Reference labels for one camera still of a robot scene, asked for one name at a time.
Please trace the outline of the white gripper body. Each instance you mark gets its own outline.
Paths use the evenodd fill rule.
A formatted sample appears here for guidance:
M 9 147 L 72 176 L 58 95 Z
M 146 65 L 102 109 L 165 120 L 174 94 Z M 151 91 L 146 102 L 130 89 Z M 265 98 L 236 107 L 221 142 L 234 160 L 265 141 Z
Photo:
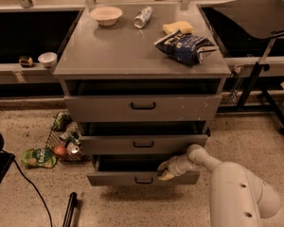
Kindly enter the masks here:
M 189 171 L 199 170 L 201 166 L 197 166 L 188 159 L 186 155 L 173 156 L 168 160 L 167 170 L 173 177 L 181 176 Z

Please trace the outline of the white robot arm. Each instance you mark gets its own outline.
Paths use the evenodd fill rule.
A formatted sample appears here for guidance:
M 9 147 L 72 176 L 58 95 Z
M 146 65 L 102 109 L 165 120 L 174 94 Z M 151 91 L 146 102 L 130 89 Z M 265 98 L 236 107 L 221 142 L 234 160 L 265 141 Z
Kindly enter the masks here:
M 158 179 L 169 181 L 202 166 L 210 172 L 211 227 L 262 227 L 263 218 L 279 211 L 280 197 L 270 184 L 242 165 L 214 158 L 197 144 L 161 163 Z

